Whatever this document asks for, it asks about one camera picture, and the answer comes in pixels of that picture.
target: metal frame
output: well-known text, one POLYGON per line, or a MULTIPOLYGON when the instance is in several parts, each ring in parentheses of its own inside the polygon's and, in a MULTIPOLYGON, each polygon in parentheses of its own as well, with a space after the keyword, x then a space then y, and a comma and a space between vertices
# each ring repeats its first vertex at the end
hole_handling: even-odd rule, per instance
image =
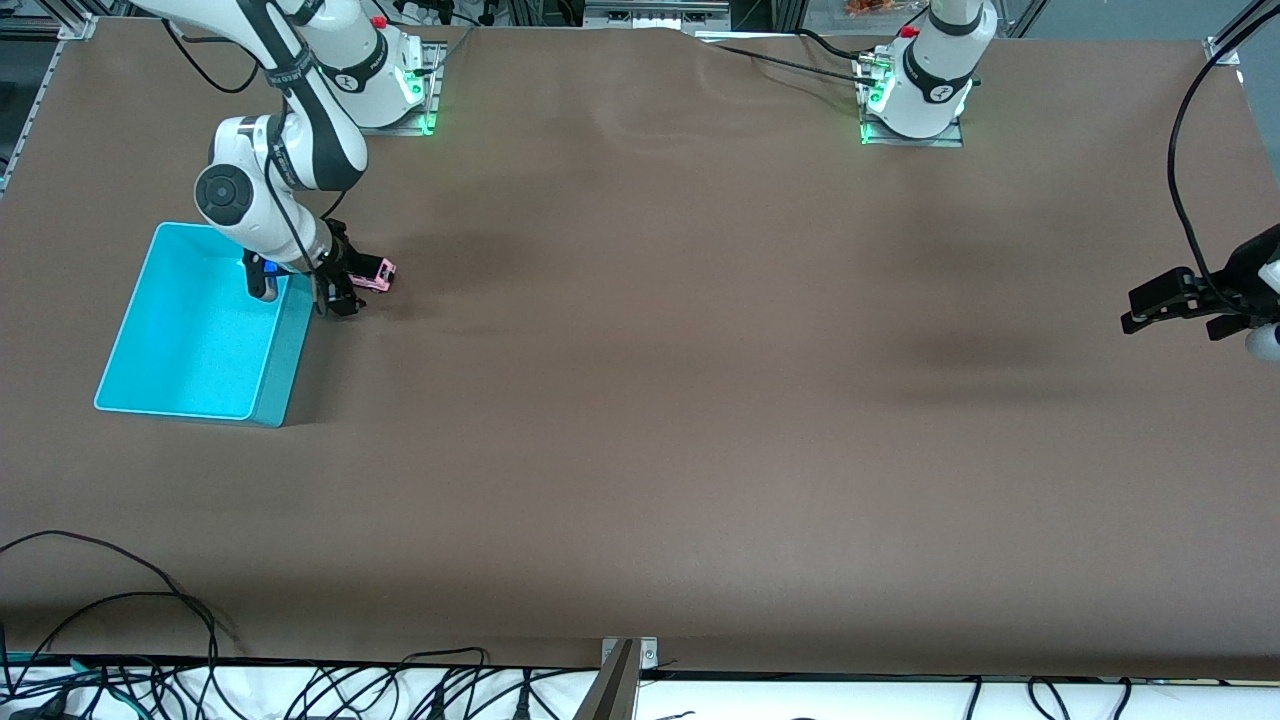
POLYGON ((49 60, 49 68, 45 70, 45 77, 40 81, 40 90, 36 91, 36 100, 31 104, 31 110, 27 113, 27 119, 22 123, 22 135, 18 136, 18 142, 13 145, 13 156, 9 158, 9 164, 4 168, 4 176, 0 177, 0 200, 4 199, 5 191, 9 188, 9 178, 13 177, 14 168, 18 167, 18 158, 22 155, 22 149, 27 145, 27 136, 31 135, 31 126, 36 122, 36 113, 40 111, 40 105, 45 100, 45 91, 49 90, 49 83, 54 79, 54 68, 58 67, 58 60, 63 56, 63 50, 67 49, 65 40, 58 44, 54 50, 54 56, 49 60))
MULTIPOLYGON (((644 662, 644 638, 609 638, 604 666, 591 680, 582 705, 573 720, 634 720, 636 691, 640 689, 640 665, 644 662)), ((657 644, 657 639, 648 638, 657 644)), ((653 651, 657 660, 657 648, 653 651)))
POLYGON ((422 41, 422 67, 431 68, 419 82, 422 83, 422 102, 398 122, 384 128, 361 128, 364 135, 393 135, 401 137, 435 135, 435 120, 440 113, 440 92, 444 90, 444 59, 449 46, 443 41, 422 41))
MULTIPOLYGON (((1239 12, 1239 14, 1236 14, 1234 18, 1231 18, 1231 22, 1229 22, 1225 26, 1222 26, 1222 29, 1220 29, 1220 31, 1215 32, 1213 35, 1211 35, 1211 36, 1208 36, 1208 37, 1204 38, 1204 56, 1207 59, 1212 59, 1213 55, 1216 55, 1217 51, 1222 47, 1222 45, 1225 45, 1226 42, 1231 41, 1233 38, 1235 38, 1235 36, 1239 35, 1239 32, 1242 29, 1244 29, 1244 26, 1247 24, 1247 20, 1249 18, 1258 17, 1260 14, 1266 13, 1266 12, 1274 9, 1276 5, 1280 5, 1280 0, 1253 0, 1253 1, 1251 1, 1248 5, 1244 6, 1244 9, 1242 9, 1239 12)), ((1217 64, 1219 65, 1239 65, 1240 64, 1240 54, 1233 51, 1231 54, 1229 54, 1229 55, 1224 56, 1222 59, 1220 59, 1217 61, 1217 64)))
POLYGON ((18 40, 87 40, 97 15, 122 14, 123 0, 31 0, 44 15, 0 19, 0 36, 18 40))
POLYGON ((582 27, 668 27, 685 33, 732 28, 728 0, 586 0, 582 27))
POLYGON ((1005 26, 1007 28, 1005 37, 1027 37, 1027 31, 1029 31, 1032 26, 1036 24, 1036 20, 1039 19, 1041 13, 1043 13, 1044 8, 1047 6, 1048 6, 1048 0, 1032 0, 1030 3, 1027 4, 1027 9, 1023 10, 1023 14, 1018 15, 1018 20, 1009 23, 1007 22, 1009 15, 1004 14, 1004 12, 1007 12, 1009 8, 1007 0, 1002 0, 1001 17, 1006 18, 1005 26))

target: turquoise plastic bin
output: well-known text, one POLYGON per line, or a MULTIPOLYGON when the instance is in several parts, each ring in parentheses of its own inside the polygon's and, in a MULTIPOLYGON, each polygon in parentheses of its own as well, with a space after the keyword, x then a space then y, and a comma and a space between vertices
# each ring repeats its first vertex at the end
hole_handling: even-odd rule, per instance
POLYGON ((243 250, 209 225, 164 223, 115 336, 93 406, 278 428, 311 322, 311 286, 274 302, 244 290, 243 250))

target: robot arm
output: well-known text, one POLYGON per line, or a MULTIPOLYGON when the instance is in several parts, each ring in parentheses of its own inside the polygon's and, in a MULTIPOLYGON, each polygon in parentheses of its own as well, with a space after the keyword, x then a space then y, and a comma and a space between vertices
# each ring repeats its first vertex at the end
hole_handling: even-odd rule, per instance
POLYGON ((964 111, 978 60, 996 36, 991 0, 933 0, 928 22, 914 37, 879 50, 890 55, 892 77, 867 109, 893 132, 934 137, 964 111))
MULTIPOLYGON (((293 5, 296 13, 310 8, 314 14, 334 1, 294 0, 293 5)), ((364 272, 355 268, 367 270, 372 264, 376 275, 384 263, 356 252, 340 223, 319 220, 293 197, 298 190, 347 191, 364 176, 369 161, 360 128, 334 96, 311 47, 275 0, 136 4, 232 40, 261 64, 268 82, 284 94, 289 111, 229 118, 219 124, 209 167, 195 187, 201 215, 246 249, 250 292, 273 300, 274 278, 268 268, 282 265, 311 274, 317 301, 325 307, 340 315, 356 313, 364 302, 355 293, 351 275, 358 279, 364 272)), ((372 32, 367 18, 365 26, 372 32)), ((385 290, 380 284, 369 287, 385 290)))

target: brown table surface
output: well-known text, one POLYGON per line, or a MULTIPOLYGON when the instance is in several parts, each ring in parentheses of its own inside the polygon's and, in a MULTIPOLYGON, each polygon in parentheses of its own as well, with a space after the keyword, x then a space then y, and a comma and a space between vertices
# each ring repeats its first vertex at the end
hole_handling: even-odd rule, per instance
MULTIPOLYGON (((439 133, 371 140, 338 213, 394 292, 312 323, 260 430, 92 407, 214 127, 279 104, 102 22, 0 204, 0 528, 119 542, 259 656, 579 665, 645 634, 676 667, 1275 675, 1280 374, 1119 325, 1190 261, 1164 151, 1203 59, 996 42, 965 149, 923 151, 859 145, 838 81, 675 32, 479 31, 439 133)), ((1183 160, 1217 266, 1276 219, 1233 70, 1183 160)), ((0 562, 18 647, 155 587, 58 539, 0 562)), ((202 650, 151 601, 55 648, 202 650)))

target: metal bracket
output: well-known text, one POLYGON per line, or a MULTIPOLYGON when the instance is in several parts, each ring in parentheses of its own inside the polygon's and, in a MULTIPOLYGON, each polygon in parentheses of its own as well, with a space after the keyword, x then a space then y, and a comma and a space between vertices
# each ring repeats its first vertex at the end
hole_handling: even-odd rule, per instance
POLYGON ((440 92, 444 90, 444 70, 440 64, 448 55, 447 42, 422 41, 422 67, 431 72, 417 78, 422 83, 422 102, 410 110, 399 122, 383 128, 361 128, 364 135, 390 135, 412 137, 435 135, 435 118, 440 113, 440 92))
MULTIPOLYGON (((1211 35, 1211 36, 1208 36, 1208 37, 1204 38, 1203 45, 1204 45, 1204 59, 1206 60, 1212 60, 1213 55, 1216 55, 1217 51, 1220 50, 1220 47, 1217 46, 1217 38, 1211 35)), ((1240 53, 1236 51, 1236 50, 1231 50, 1231 53, 1229 53, 1228 55, 1224 55, 1221 59, 1219 59, 1219 61, 1216 64, 1219 64, 1219 65, 1239 65, 1240 64, 1240 53)))
MULTIPOLYGON (((613 648, 626 638, 604 638, 600 643, 600 662, 607 662, 613 648)), ((640 641, 640 669, 653 670, 658 666, 658 638, 636 638, 640 641)))
POLYGON ((653 657, 658 659, 654 638, 605 639, 604 666, 591 680, 582 705, 573 720, 635 720, 636 691, 640 687, 640 664, 644 660, 644 642, 653 641, 653 657))
POLYGON ((97 29, 97 18, 87 18, 79 28, 63 26, 58 31, 58 40, 88 40, 93 37, 95 29, 97 29))

